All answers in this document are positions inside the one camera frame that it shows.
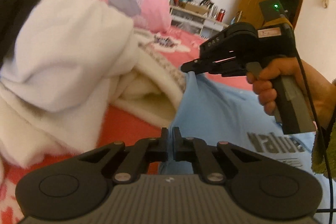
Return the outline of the person right hand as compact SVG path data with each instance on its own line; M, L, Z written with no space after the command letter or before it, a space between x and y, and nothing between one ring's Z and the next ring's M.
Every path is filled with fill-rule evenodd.
M335 85L330 83L305 61L302 62L302 65L319 124L322 128L327 129L335 110ZM252 73L247 73L247 81L253 86L253 92L258 95L259 102L264 107L265 113L273 115L276 110L275 99L277 92L273 88L271 79L275 79L280 75L293 76L305 96L306 104L310 105L297 59L279 58L272 60L257 78Z

